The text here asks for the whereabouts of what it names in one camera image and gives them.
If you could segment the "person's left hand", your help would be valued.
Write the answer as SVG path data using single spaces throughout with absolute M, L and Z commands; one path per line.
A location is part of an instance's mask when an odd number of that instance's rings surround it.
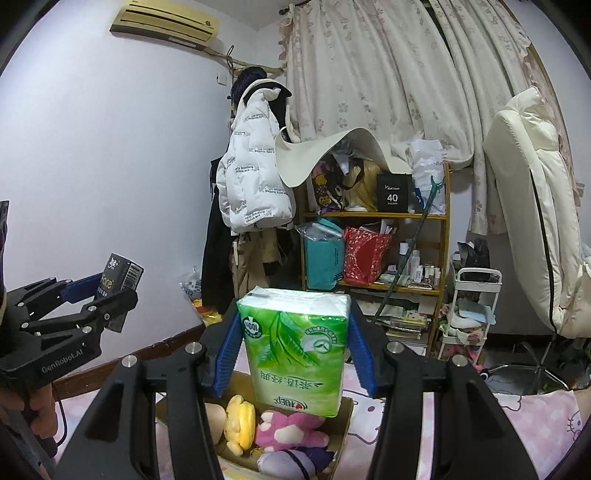
M 28 400 L 23 400 L 17 393 L 2 388 L 1 406 L 14 411 L 24 411 L 29 407 L 34 412 L 30 424 L 31 431 L 41 439 L 53 438 L 58 431 L 55 399 L 51 385 L 46 385 L 31 393 Z

